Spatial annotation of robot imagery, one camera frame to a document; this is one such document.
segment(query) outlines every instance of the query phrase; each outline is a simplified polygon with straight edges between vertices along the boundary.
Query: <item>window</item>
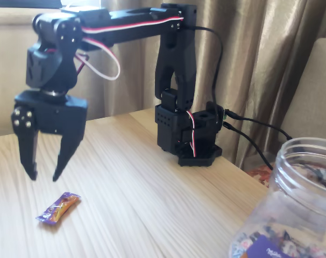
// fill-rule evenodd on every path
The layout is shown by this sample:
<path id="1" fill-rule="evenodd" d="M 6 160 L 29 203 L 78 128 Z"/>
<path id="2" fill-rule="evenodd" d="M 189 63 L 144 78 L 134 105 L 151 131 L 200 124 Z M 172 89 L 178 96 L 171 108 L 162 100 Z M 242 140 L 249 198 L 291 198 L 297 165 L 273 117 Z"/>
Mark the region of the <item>window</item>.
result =
<path id="1" fill-rule="evenodd" d="M 13 8 L 61 8 L 60 0 L 0 0 L 0 7 Z"/>

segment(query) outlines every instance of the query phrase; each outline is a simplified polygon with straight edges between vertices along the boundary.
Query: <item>candy wrapper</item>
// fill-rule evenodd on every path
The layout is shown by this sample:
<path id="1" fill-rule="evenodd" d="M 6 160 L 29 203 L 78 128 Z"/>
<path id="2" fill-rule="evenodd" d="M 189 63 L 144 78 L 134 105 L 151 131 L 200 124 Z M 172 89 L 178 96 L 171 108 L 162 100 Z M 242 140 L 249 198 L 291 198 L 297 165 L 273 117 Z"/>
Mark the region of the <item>candy wrapper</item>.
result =
<path id="1" fill-rule="evenodd" d="M 67 209 L 81 197 L 70 192 L 64 192 L 41 216 L 36 219 L 48 224 L 56 224 Z"/>

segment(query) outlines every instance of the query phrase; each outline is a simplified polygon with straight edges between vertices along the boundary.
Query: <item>wall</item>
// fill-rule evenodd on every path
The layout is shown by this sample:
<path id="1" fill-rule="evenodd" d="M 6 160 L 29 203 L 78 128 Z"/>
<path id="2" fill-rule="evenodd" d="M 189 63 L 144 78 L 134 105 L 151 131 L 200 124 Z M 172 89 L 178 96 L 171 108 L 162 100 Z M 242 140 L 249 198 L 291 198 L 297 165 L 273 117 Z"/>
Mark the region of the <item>wall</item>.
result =
<path id="1" fill-rule="evenodd" d="M 57 11 L 0 8 L 0 135 L 12 133 L 14 96 L 29 89 L 25 84 L 27 49 L 38 39 L 31 26 L 32 18 L 38 13 Z M 91 53 L 90 62 L 100 68 L 100 55 Z M 103 80 L 87 67 L 69 94 L 88 100 L 88 119 L 104 117 Z"/>

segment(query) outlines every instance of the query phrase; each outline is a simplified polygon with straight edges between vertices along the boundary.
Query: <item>beige curtain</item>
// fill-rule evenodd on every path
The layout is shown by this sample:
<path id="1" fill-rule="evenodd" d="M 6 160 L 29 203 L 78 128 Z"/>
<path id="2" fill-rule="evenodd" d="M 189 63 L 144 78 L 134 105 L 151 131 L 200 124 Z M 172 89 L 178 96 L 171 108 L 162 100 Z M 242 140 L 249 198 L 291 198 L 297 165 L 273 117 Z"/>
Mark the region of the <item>beige curtain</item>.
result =
<path id="1" fill-rule="evenodd" d="M 101 0 L 109 10 L 159 7 L 162 0 Z M 218 104 L 234 112 L 280 125 L 317 37 L 326 36 L 326 0 L 171 0 L 196 4 L 197 24 L 223 38 L 224 56 L 217 84 Z M 105 81 L 105 115 L 153 107 L 159 37 L 113 48 L 122 65 L 114 82 Z M 193 111 L 211 100 L 219 44 L 208 32 L 196 34 L 197 82 Z M 116 67 L 103 58 L 104 71 Z M 277 135 L 250 122 L 229 122 L 266 152 L 279 148 Z M 249 143 L 226 129 L 218 134 L 223 155 L 238 166 L 254 154 Z"/>

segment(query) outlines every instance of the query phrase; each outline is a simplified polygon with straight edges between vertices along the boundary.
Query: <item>beige chair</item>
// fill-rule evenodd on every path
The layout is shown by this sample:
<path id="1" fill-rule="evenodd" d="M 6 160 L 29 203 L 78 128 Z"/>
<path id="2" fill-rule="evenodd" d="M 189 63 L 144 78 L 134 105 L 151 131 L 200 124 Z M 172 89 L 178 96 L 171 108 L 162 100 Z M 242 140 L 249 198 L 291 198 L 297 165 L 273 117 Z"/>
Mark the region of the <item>beige chair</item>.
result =
<path id="1" fill-rule="evenodd" d="M 281 128 L 294 138 L 326 139 L 326 39 L 315 42 Z"/>

